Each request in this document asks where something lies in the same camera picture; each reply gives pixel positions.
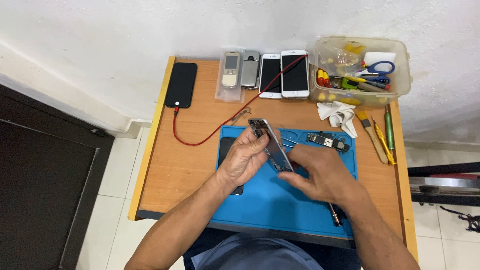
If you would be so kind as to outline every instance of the wooden desk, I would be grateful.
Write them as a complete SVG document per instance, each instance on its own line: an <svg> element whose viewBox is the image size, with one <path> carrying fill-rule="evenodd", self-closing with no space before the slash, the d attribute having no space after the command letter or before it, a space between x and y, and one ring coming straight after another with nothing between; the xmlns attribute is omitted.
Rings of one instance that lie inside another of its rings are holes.
<svg viewBox="0 0 480 270"><path fill-rule="evenodd" d="M205 139L219 124L234 114L242 104L215 100L218 75L217 61L177 60L170 57L159 94L150 135L135 185L128 218L138 220L139 212L166 213L192 194L215 171L219 132L200 146L186 146L172 133L173 108L164 106L165 94L173 64L194 62L198 72L193 91L192 106L180 109L177 133L184 141L197 143ZM257 91L245 91L245 100ZM257 99L249 107L251 113L240 118L235 125L247 126L248 118L262 117L278 128L340 131L321 121L317 107L311 101ZM410 252L417 258L417 244L413 211L408 183L403 135L398 103L390 104L398 164L382 164L373 145L355 118L359 181L365 185L380 214L393 231L400 236ZM384 130L384 108L364 107ZM159 218L161 215L144 217Z"/></svg>

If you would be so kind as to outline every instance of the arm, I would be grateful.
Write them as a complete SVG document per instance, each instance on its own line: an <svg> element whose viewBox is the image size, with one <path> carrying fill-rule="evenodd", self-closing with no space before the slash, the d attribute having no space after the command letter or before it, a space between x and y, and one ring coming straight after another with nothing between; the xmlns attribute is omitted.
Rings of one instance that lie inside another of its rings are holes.
<svg viewBox="0 0 480 270"><path fill-rule="evenodd" d="M310 177L305 179L294 172L281 172L278 177L309 198L337 204L346 212L365 270L420 270L401 239L380 216L365 187L353 179L335 150L296 145L287 155L305 168Z"/></svg>
<svg viewBox="0 0 480 270"><path fill-rule="evenodd" d="M257 139L251 128L240 134L218 171L150 228L125 270L169 269L202 233L225 198L266 162L268 140L267 135Z"/></svg>

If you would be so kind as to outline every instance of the yellow screwdriver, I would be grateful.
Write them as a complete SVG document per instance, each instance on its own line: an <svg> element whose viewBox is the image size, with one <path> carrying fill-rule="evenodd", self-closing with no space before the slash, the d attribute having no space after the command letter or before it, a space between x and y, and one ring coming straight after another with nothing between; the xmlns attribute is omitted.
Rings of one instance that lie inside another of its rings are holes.
<svg viewBox="0 0 480 270"><path fill-rule="evenodd" d="M372 116L373 120L373 126L375 127L375 131L377 132L377 136L382 142L382 145L384 146L385 154L387 154L387 159L388 159L388 164L390 165L395 165L395 159L393 159L392 153L390 153L390 150L388 150L387 143L385 142L384 134L382 133L382 130L380 127L377 125L377 122L375 122L375 119Z"/></svg>

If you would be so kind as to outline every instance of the plastic storage box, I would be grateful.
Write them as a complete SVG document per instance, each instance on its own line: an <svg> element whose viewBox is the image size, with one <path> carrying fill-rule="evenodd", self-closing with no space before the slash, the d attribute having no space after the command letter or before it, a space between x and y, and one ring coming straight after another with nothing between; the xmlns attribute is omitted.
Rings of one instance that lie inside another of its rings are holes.
<svg viewBox="0 0 480 270"><path fill-rule="evenodd" d="M361 58L369 51L394 52L396 57L394 60L395 71L388 75L391 79L389 93L371 93L358 92L343 89L333 89L319 86L317 84L317 70L318 67L309 65L309 100L313 102L332 102L340 101L351 105L362 105L372 107L383 107L388 103L396 100L399 96L410 92L411 83L413 81L410 76L410 67L408 59L410 58L407 52L407 47L401 41L391 40L387 38L368 38L368 37L324 37L317 40L317 42L328 42L338 48L343 48L347 42L355 41L359 44L365 45L366 48L361 53Z"/></svg>

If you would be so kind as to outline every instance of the green screwdriver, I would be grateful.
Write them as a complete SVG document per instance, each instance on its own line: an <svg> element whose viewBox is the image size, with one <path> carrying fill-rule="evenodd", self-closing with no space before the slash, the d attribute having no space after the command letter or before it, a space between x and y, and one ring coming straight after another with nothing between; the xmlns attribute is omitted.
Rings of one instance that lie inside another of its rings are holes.
<svg viewBox="0 0 480 270"><path fill-rule="evenodd" d="M388 149L395 149L393 145L393 129L392 129L392 117L388 112L388 107L385 106L385 133L387 137Z"/></svg>

